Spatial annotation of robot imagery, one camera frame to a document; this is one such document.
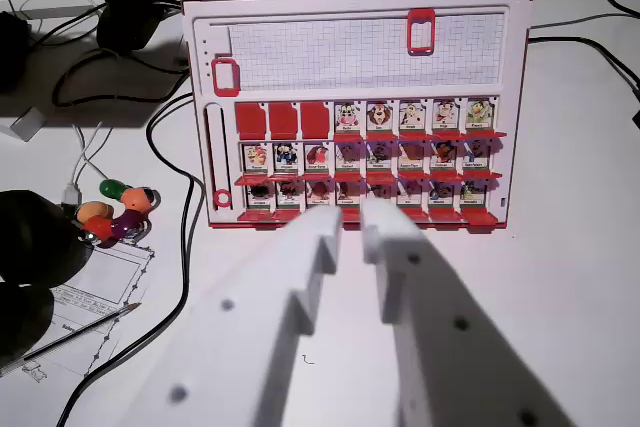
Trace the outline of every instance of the grid paper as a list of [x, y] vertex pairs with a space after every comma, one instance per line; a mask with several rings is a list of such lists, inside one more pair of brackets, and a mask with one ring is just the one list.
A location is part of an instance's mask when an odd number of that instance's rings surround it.
[[[406, 19], [239, 24], [229, 31], [242, 90], [408, 87], [497, 83], [503, 23], [504, 14], [437, 17], [433, 54], [413, 56]], [[412, 30], [413, 37], [426, 29]]]

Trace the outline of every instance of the orange toy piece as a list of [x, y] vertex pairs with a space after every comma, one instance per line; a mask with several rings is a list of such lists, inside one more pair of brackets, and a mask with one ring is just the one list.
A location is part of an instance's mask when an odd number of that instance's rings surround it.
[[95, 215], [84, 224], [84, 230], [95, 234], [102, 242], [106, 242], [113, 236], [111, 229], [111, 219], [105, 219]]
[[81, 224], [86, 224], [91, 217], [102, 217], [110, 219], [113, 217], [113, 207], [104, 202], [85, 202], [76, 213], [76, 218]]
[[142, 214], [146, 214], [153, 207], [151, 204], [153, 202], [153, 193], [151, 189], [145, 189], [144, 187], [127, 189], [120, 197], [120, 202], [127, 209], [137, 210]]

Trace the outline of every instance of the screw hole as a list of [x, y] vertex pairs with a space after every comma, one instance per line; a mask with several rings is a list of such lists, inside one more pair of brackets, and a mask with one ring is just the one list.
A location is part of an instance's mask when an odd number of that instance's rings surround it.
[[416, 265], [420, 263], [420, 256], [418, 254], [407, 255], [407, 260], [410, 264]]
[[225, 312], [229, 312], [230, 310], [232, 310], [235, 307], [235, 304], [233, 303], [233, 300], [224, 299], [220, 303], [220, 307], [222, 307], [222, 310], [224, 310]]
[[457, 316], [453, 319], [453, 326], [456, 329], [465, 332], [469, 330], [469, 321], [462, 316]]
[[527, 427], [534, 427], [538, 425], [538, 417], [528, 409], [521, 410], [518, 413], [518, 418], [522, 425], [526, 425]]

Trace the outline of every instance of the red flip-down tile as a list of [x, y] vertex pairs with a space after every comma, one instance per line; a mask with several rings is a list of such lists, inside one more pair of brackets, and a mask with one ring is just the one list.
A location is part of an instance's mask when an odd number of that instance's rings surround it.
[[342, 207], [344, 222], [360, 222], [360, 207]]
[[298, 134], [298, 111], [291, 102], [269, 102], [269, 127], [274, 140], [295, 139]]
[[329, 172], [305, 172], [302, 177], [302, 180], [329, 180], [331, 176]]
[[393, 132], [367, 132], [367, 140], [395, 140], [397, 138]]
[[335, 179], [337, 182], [359, 182], [362, 180], [360, 172], [336, 172]]
[[460, 174], [455, 170], [432, 170], [431, 178], [440, 182], [457, 182], [462, 180]]
[[467, 139], [491, 139], [496, 137], [506, 137], [506, 132], [496, 132], [493, 129], [483, 129], [483, 130], [467, 130], [467, 134], [465, 138]]
[[459, 130], [437, 130], [433, 136], [440, 140], [464, 140], [466, 137]]
[[485, 207], [464, 207], [461, 211], [462, 217], [469, 222], [469, 225], [493, 226], [498, 223], [498, 218], [487, 212]]
[[289, 222], [300, 215], [298, 209], [276, 209], [271, 218], [280, 222]]
[[298, 174], [296, 172], [292, 172], [292, 173], [276, 172], [269, 177], [269, 180], [283, 182], [286, 180], [296, 180], [297, 178], [298, 178]]
[[491, 172], [489, 169], [467, 169], [462, 171], [462, 178], [464, 180], [499, 179], [500, 177], [502, 177], [502, 174]]
[[407, 140], [430, 140], [433, 135], [427, 134], [424, 130], [401, 130], [400, 138]]
[[422, 170], [398, 170], [398, 177], [402, 179], [428, 179], [430, 177], [429, 174], [423, 172]]
[[429, 214], [420, 207], [400, 207], [400, 210], [413, 220], [427, 220], [429, 218]]
[[266, 209], [248, 209], [238, 216], [238, 220], [246, 222], [271, 220], [271, 212]]
[[329, 109], [323, 102], [300, 103], [300, 125], [303, 139], [326, 139], [329, 137]]
[[234, 182], [235, 185], [260, 185], [269, 179], [267, 174], [244, 174]]
[[431, 207], [429, 209], [431, 220], [436, 222], [459, 222], [462, 216], [453, 210], [453, 207]]
[[376, 184], [393, 184], [395, 183], [396, 178], [393, 174], [388, 171], [382, 172], [367, 172], [367, 182], [372, 185]]
[[336, 132], [333, 134], [333, 140], [336, 142], [360, 142], [362, 136], [360, 132]]
[[236, 103], [236, 127], [240, 140], [264, 140], [267, 115], [258, 102]]

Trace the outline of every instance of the pencil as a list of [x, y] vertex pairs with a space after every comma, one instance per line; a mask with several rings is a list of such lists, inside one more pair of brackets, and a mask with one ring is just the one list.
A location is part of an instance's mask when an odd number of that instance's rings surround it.
[[107, 314], [104, 317], [99, 318], [98, 320], [94, 320], [93, 322], [85, 325], [84, 327], [81, 327], [73, 332], [70, 332], [63, 337], [60, 337], [59, 339], [48, 343], [47, 345], [43, 345], [42, 347], [34, 350], [33, 352], [29, 352], [28, 354], [23, 355], [19, 359], [13, 360], [8, 364], [3, 365], [2, 367], [0, 367], [0, 377], [7, 375], [9, 372], [14, 371], [15, 369], [22, 367], [27, 362], [30, 362], [42, 355], [48, 354], [49, 352], [58, 349], [59, 347], [62, 347], [66, 343], [77, 339], [81, 335], [92, 331], [93, 329], [99, 327], [102, 324], [105, 324], [111, 320], [119, 319], [123, 315], [126, 315], [132, 310], [137, 309], [139, 305], [140, 303], [137, 302], [135, 304], [129, 304], [125, 307], [122, 307], [121, 309], [111, 312], [110, 314]]

